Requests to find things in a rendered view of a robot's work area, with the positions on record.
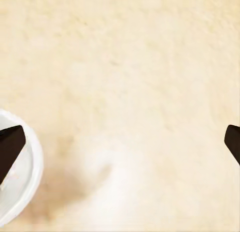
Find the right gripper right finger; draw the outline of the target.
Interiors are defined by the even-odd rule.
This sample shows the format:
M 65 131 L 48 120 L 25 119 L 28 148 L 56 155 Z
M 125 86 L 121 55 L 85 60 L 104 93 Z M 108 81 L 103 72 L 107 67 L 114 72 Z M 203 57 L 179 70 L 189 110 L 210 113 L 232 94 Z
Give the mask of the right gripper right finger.
M 235 125 L 228 125 L 224 137 L 224 142 L 240 165 L 240 127 Z

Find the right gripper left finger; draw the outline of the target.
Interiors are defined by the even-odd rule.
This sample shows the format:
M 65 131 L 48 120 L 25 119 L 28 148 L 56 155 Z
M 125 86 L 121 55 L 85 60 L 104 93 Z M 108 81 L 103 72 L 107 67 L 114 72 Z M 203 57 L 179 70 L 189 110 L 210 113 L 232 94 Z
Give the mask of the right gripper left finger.
M 0 130 L 0 184 L 26 144 L 22 125 Z

